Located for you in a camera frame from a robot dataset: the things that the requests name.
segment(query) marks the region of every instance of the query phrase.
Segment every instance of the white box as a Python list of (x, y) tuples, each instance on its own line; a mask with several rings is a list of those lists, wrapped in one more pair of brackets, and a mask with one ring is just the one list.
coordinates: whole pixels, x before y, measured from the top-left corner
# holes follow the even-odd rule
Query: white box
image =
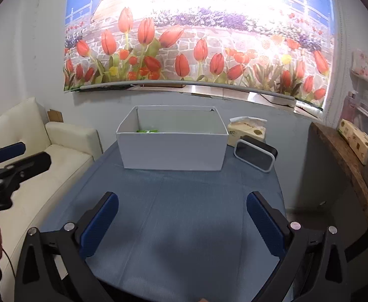
[(116, 135), (124, 168), (217, 171), (229, 133), (214, 107), (151, 105), (134, 107)]

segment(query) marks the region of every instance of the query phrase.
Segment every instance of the metal screw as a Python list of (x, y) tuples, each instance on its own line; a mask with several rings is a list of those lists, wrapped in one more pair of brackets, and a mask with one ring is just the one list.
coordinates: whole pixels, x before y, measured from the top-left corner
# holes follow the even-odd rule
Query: metal screw
[(37, 233), (37, 228), (36, 228), (36, 227), (31, 227), (31, 228), (27, 231), (27, 234), (29, 234), (30, 236), (33, 236), (35, 233)]
[(338, 232), (338, 230), (336, 229), (335, 226), (329, 226), (328, 227), (328, 231), (331, 233), (331, 234), (336, 234)]
[(74, 227), (75, 227), (75, 224), (74, 223), (66, 223), (65, 225), (64, 225), (64, 229), (67, 231), (67, 232), (69, 232), (69, 231), (71, 231), (72, 229), (74, 229)]
[(300, 225), (297, 221), (293, 221), (290, 223), (290, 227), (292, 227), (294, 230), (299, 230), (302, 225)]

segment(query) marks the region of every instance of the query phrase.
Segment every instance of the white leather sofa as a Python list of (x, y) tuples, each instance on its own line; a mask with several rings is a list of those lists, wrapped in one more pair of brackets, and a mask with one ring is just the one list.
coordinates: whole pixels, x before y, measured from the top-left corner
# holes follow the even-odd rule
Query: white leather sofa
[[(26, 152), (0, 167), (42, 151), (51, 156), (52, 164), (48, 171), (21, 183), (12, 195), (13, 206), (0, 211), (3, 248), (15, 271), (27, 230), (41, 225), (62, 196), (102, 154), (96, 130), (58, 122), (44, 125), (35, 98), (0, 117), (0, 147), (20, 141), (26, 145)], [(0, 268), (2, 299), (13, 301), (14, 278), (5, 254)]]

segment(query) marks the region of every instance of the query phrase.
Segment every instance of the sofa seat cushion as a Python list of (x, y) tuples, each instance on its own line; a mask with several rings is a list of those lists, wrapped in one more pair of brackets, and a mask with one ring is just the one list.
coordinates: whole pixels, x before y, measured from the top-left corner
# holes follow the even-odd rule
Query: sofa seat cushion
[[(3, 248), (12, 255), (14, 267), (17, 266), (26, 231), (41, 225), (62, 196), (93, 163), (91, 155), (60, 145), (50, 145), (45, 152), (51, 156), (50, 169), (21, 183), (20, 189), (12, 195), (13, 206), (0, 212)], [(0, 261), (2, 272), (8, 263), (4, 255)]]

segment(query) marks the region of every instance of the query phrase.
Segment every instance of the table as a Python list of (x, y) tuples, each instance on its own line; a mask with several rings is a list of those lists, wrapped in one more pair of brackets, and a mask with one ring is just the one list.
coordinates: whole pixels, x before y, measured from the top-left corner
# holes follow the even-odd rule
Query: table
[(86, 262), (119, 289), (162, 302), (250, 302), (278, 262), (246, 211), (247, 195), (260, 191), (285, 214), (275, 170), (258, 171), (231, 146), (221, 171), (149, 171), (124, 169), (116, 142), (40, 231), (77, 221), (106, 191), (118, 195), (119, 211)]
[(368, 221), (368, 188), (362, 177), (362, 163), (338, 131), (317, 123), (311, 123), (310, 128), (329, 148), (350, 180)]

